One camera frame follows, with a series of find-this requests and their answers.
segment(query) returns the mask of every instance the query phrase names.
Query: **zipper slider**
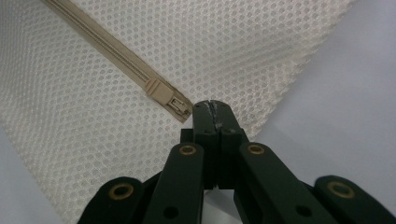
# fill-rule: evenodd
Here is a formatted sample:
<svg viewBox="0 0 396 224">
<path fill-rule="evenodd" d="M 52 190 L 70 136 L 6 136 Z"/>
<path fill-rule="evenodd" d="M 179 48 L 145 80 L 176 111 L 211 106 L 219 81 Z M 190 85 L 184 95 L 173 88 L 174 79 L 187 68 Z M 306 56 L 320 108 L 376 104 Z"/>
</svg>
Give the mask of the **zipper slider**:
<svg viewBox="0 0 396 224">
<path fill-rule="evenodd" d="M 186 119 L 191 114 L 191 108 L 189 108 L 184 102 L 176 98 L 176 96 L 172 97 L 169 105 L 172 106 L 180 116 L 185 117 Z"/>
<path fill-rule="evenodd" d="M 146 81 L 146 93 L 166 109 L 177 114 L 177 119 L 184 122 L 192 113 L 191 103 L 186 104 L 182 98 L 177 97 L 176 93 L 163 81 L 158 78 L 151 78 Z"/>
</svg>

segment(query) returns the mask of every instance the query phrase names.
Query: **zipper tape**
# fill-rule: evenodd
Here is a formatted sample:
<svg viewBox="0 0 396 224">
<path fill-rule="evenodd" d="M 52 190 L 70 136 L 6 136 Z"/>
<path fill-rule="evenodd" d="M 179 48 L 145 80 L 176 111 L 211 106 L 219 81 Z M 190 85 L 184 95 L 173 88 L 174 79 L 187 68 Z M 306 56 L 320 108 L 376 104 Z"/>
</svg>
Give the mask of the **zipper tape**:
<svg viewBox="0 0 396 224">
<path fill-rule="evenodd" d="M 191 115 L 192 102 L 166 82 L 118 39 L 68 0 L 42 0 L 97 50 L 181 122 Z"/>
</svg>

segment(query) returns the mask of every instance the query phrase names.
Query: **beige zipper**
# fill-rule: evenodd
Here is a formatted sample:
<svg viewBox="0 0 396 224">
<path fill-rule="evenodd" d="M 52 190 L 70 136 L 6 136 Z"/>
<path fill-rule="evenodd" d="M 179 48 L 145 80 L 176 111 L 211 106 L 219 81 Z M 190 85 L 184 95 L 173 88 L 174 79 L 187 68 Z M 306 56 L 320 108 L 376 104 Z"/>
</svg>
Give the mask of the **beige zipper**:
<svg viewBox="0 0 396 224">
<path fill-rule="evenodd" d="M 137 55 L 106 31 L 90 16 L 69 0 L 42 0 L 73 28 L 83 35 L 96 49 L 104 54 L 122 72 L 145 92 L 184 122 L 192 112 L 192 102 L 176 88 L 167 83 Z"/>
</svg>

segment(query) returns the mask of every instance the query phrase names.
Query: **white surface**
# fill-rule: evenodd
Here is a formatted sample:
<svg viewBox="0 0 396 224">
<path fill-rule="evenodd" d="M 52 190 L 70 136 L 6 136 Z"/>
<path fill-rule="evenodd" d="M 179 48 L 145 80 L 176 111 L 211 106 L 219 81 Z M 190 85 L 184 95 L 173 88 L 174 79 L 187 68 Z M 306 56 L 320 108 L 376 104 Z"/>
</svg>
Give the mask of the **white surface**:
<svg viewBox="0 0 396 224">
<path fill-rule="evenodd" d="M 308 184 L 321 175 L 341 175 L 371 193 L 394 215 L 395 11 L 396 2 L 390 0 L 356 3 L 258 137 Z M 5 142 L 0 138 L 0 223 L 60 223 Z M 13 187 L 13 181 L 24 189 Z M 229 195 L 214 192 L 207 201 L 237 217 Z"/>
</svg>

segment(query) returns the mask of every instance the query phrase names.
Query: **white mesh fabric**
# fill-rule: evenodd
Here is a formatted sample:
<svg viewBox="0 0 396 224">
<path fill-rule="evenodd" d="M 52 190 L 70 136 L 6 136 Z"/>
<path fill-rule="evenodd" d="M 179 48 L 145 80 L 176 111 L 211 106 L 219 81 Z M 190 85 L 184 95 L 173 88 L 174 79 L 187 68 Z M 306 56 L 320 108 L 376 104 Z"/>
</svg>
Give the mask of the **white mesh fabric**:
<svg viewBox="0 0 396 224">
<path fill-rule="evenodd" d="M 351 0 L 78 1 L 192 102 L 254 137 Z M 163 167 L 183 126 L 38 0 L 2 1 L 0 121 L 65 223 Z"/>
</svg>

